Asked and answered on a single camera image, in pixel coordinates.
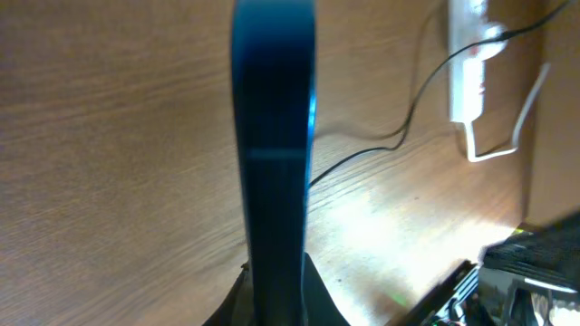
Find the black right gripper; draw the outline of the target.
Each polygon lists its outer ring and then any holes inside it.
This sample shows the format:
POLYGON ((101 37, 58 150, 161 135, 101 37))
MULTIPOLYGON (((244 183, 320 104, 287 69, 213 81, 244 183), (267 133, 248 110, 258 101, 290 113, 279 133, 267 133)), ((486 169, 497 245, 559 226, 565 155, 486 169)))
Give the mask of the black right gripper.
POLYGON ((463 261, 446 279, 432 288, 406 315, 387 323, 388 326, 453 325, 464 322, 460 305, 477 289, 479 266, 463 261))

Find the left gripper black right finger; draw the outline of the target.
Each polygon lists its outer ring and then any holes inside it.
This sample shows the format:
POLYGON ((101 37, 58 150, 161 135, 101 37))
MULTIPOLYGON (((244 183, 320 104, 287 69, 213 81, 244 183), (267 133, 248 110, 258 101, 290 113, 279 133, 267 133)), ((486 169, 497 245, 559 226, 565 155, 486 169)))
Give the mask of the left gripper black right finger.
POLYGON ((349 326, 309 254, 304 254, 303 295, 308 326, 349 326))

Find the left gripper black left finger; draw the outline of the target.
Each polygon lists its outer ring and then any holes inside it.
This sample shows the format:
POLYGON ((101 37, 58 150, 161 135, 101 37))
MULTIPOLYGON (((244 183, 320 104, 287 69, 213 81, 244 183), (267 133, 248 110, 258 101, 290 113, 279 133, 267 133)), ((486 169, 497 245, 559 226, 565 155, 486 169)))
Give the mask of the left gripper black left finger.
POLYGON ((249 263, 241 265, 241 273, 217 310, 203 326, 254 326, 254 286, 249 263))

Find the blue Galaxy smartphone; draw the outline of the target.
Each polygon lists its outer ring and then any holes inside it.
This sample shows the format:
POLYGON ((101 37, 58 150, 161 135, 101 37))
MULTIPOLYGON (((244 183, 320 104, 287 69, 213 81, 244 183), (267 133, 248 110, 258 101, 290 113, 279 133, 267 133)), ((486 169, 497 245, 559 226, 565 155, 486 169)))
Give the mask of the blue Galaxy smartphone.
POLYGON ((307 320, 303 272, 314 70, 314 2, 235 3, 232 100, 259 325, 307 320))

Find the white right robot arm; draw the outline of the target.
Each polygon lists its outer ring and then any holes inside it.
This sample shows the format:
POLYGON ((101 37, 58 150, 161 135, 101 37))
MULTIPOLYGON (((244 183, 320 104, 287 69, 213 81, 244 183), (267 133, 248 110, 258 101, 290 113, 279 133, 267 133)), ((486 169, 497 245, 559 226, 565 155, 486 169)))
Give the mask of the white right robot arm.
POLYGON ((579 326, 579 213, 486 247, 394 324, 579 326))

